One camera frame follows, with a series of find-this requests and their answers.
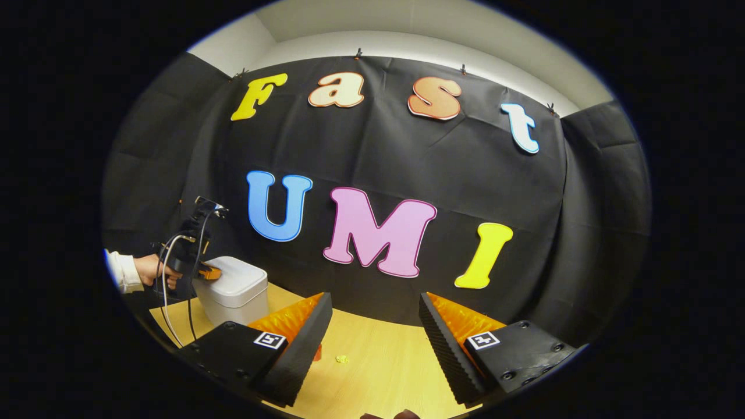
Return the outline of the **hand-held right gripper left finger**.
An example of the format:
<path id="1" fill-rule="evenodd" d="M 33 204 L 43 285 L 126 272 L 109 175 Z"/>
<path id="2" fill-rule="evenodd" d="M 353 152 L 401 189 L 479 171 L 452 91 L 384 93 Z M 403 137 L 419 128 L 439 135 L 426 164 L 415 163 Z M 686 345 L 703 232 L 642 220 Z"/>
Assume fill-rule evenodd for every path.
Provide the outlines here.
<path id="1" fill-rule="evenodd" d="M 293 406 L 331 319 L 322 292 L 249 325 L 223 322 L 176 356 L 237 395 Z"/>

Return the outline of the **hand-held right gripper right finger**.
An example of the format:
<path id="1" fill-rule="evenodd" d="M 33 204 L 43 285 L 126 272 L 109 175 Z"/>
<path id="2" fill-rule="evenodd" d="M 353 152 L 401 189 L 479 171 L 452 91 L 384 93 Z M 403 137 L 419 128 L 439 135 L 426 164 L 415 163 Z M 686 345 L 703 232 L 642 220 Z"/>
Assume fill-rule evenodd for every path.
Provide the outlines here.
<path id="1" fill-rule="evenodd" d="M 503 324 L 430 292 L 420 294 L 418 317 L 456 402 L 466 407 L 523 392 L 583 349 L 532 321 Z"/>

